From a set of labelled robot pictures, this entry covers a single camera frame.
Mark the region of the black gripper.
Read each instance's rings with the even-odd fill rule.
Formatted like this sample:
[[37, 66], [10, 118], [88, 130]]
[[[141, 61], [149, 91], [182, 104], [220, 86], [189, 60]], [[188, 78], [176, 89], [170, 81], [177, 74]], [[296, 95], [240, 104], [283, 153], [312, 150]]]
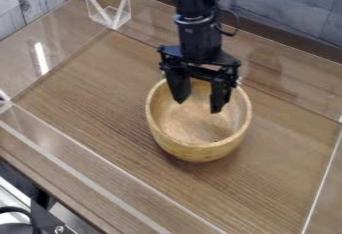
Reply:
[[211, 113], [219, 113], [229, 102], [231, 87], [237, 86], [240, 61], [223, 50], [201, 60], [184, 57], [178, 46], [161, 45], [157, 52], [161, 57], [160, 70], [165, 74], [173, 100], [178, 104], [186, 100], [190, 94], [190, 77], [211, 81]]

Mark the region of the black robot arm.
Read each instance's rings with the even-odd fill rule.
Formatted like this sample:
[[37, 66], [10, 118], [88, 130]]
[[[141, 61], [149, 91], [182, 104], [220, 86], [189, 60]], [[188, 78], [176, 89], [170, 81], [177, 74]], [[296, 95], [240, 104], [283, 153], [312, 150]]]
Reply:
[[190, 94], [190, 79], [211, 84], [211, 113], [219, 113], [237, 86], [240, 61], [221, 49], [224, 32], [219, 21], [219, 0], [172, 0], [178, 44], [157, 49], [173, 100], [181, 104]]

